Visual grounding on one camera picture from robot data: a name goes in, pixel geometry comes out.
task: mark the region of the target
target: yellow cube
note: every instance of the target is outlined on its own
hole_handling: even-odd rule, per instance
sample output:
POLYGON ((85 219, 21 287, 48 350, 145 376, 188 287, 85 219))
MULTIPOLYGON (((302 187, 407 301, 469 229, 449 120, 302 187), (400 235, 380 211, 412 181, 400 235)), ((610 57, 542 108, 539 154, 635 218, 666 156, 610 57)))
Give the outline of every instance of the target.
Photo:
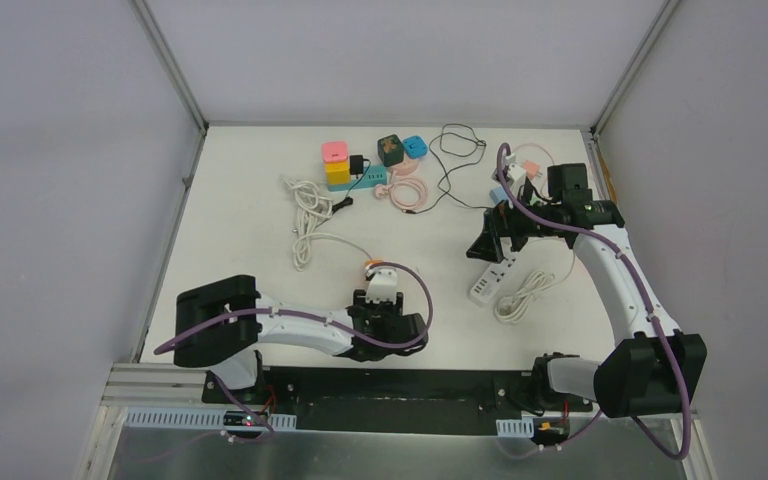
POLYGON ((340 185, 343 183, 349 183, 352 179, 349 175, 349 161, 326 163, 325 164, 325 180, 328 185, 340 185))

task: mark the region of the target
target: teal power strip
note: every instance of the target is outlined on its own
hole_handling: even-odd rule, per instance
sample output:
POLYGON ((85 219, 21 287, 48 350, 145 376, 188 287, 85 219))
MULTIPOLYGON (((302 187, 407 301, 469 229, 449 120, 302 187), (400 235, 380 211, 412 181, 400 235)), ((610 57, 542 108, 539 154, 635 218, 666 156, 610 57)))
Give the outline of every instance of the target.
POLYGON ((387 183, 387 167, 384 165, 370 165, 369 168, 366 169, 366 173, 360 181, 358 181, 356 178, 353 178, 349 183, 328 185, 328 191, 344 192, 352 188, 352 185, 355 185, 354 188, 358 189, 372 188, 376 185, 383 185, 385 183, 387 183))

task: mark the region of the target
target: white wall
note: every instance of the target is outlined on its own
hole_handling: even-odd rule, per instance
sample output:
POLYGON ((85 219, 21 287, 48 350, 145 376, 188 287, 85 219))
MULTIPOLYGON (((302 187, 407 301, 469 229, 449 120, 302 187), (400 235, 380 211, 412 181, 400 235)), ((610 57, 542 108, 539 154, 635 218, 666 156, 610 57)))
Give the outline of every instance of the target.
POLYGON ((71 478, 197 132, 125 0, 0 1, 0 478, 71 478))
POLYGON ((663 1, 149 3, 210 121, 589 126, 663 1))
POLYGON ((708 344, 720 478, 768 478, 768 2, 684 2, 603 147, 638 259, 708 344))

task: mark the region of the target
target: white table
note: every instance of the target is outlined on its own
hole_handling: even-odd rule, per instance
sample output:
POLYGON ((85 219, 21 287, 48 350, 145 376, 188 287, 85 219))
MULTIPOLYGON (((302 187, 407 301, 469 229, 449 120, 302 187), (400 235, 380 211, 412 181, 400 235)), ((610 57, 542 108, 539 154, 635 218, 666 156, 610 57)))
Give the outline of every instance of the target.
MULTIPOLYGON (((400 138, 420 135, 426 142, 439 128, 392 127, 211 127, 169 262, 158 304, 146 338, 142 362, 171 363, 172 354, 152 351, 175 330, 175 299, 186 290, 237 274, 254 275, 257 288, 270 296, 312 307, 337 309, 351 303, 352 291, 364 286, 365 258, 356 250, 329 240, 314 242, 311 265, 297 272, 290 246, 295 239, 296 204, 279 181, 280 175, 324 182, 320 145, 344 140, 351 154, 379 163, 376 140, 395 133, 400 138)), ((490 174, 496 150, 506 141, 516 147, 535 142, 558 163, 585 163, 590 168, 581 133, 577 130, 478 129, 487 141, 481 164, 452 174, 455 193, 472 205, 490 205, 490 174)), ((458 151, 470 145, 448 143, 458 151)), ((448 168, 464 160, 441 155, 448 168)), ((539 150, 520 151, 545 167, 539 150)), ((429 154, 415 173, 436 198, 440 166, 429 154)), ((595 192, 595 182, 590 179, 595 192)), ((342 199, 344 193, 335 193, 342 199)), ((490 307, 479 308, 467 290, 487 263, 468 259, 467 248, 482 227, 482 210, 458 207, 443 199, 431 212, 407 215, 389 200, 378 200, 371 190, 352 192, 353 206, 339 211, 318 231, 336 233, 358 243, 376 258, 416 269, 434 298, 435 317, 428 347, 410 357, 390 356, 377 363, 356 363, 320 352, 282 345, 261 345, 266 365, 340 366, 359 368, 414 368, 503 370, 530 368, 534 358, 560 351, 602 360, 613 349, 607 314, 581 263, 561 286, 533 304, 515 326, 499 324, 490 307)), ((563 276, 572 252, 561 241, 527 245, 519 255, 518 270, 502 293, 516 290, 525 276, 542 268, 563 276)), ((426 316, 418 286, 400 277, 405 313, 426 316)))

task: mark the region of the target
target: extension cord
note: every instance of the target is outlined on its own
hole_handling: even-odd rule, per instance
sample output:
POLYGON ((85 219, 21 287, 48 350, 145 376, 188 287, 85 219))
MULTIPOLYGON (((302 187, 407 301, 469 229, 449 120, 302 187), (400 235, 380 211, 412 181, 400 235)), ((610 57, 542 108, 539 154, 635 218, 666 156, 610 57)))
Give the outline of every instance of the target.
POLYGON ((501 263, 491 263, 478 281, 469 289, 469 299, 479 307, 486 307, 493 301, 504 280, 516 266, 516 254, 507 252, 501 263))

